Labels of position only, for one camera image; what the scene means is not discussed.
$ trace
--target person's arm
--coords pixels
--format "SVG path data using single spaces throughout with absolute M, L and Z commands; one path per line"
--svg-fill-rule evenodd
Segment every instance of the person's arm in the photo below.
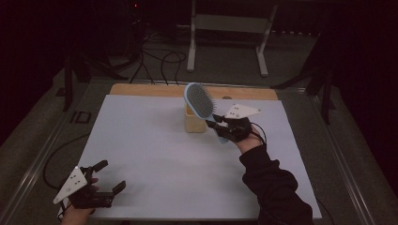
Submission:
M 278 160 L 269 158 L 267 145 L 252 134 L 236 145 L 246 167 L 243 182 L 260 204 L 259 224 L 313 224 L 313 210 L 297 195 L 294 175 L 280 169 Z

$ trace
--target white table surface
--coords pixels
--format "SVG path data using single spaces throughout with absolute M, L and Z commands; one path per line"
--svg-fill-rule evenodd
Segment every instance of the white table surface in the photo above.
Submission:
M 217 114 L 233 103 L 262 110 L 250 120 L 267 133 L 268 153 L 298 180 L 298 195 L 321 218 L 283 104 L 216 99 Z M 111 208 L 93 218 L 149 220 L 256 219 L 258 203 L 243 184 L 244 167 L 231 142 L 215 133 L 187 133 L 182 97 L 112 96 L 104 100 L 79 166 L 109 165 L 94 176 L 101 191 L 126 180 Z

